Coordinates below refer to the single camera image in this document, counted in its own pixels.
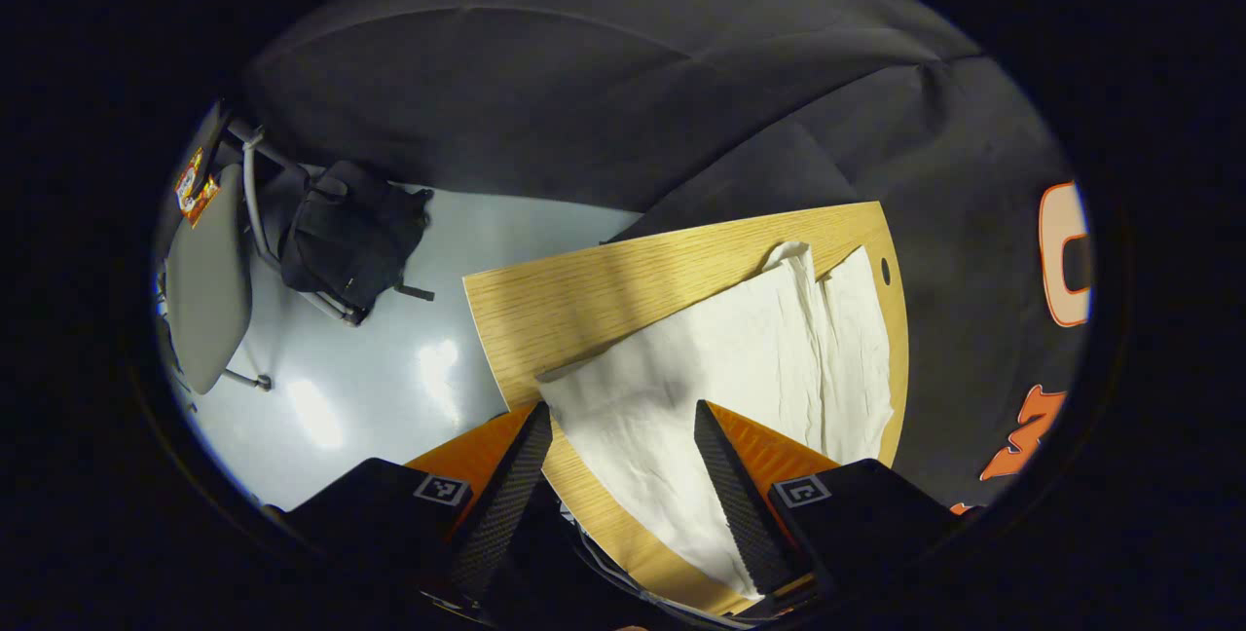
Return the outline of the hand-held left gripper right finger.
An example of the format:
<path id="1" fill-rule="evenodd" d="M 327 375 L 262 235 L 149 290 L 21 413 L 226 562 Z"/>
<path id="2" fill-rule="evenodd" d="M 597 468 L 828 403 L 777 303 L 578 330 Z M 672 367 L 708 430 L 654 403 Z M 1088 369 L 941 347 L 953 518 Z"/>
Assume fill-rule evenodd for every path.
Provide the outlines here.
<path id="1" fill-rule="evenodd" d="M 875 459 L 841 465 L 700 400 L 694 443 L 753 586 L 836 600 L 900 577 L 964 519 Z"/>

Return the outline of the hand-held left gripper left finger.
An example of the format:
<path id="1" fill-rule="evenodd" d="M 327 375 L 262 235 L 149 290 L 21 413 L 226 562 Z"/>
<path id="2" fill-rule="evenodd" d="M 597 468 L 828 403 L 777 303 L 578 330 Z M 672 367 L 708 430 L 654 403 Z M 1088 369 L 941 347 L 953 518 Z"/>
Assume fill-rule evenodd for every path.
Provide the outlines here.
<path id="1" fill-rule="evenodd" d="M 551 443 L 549 410 L 535 403 L 405 465 L 361 460 L 300 505 L 263 513 L 356 590 L 442 612 L 540 612 L 512 545 Z"/>

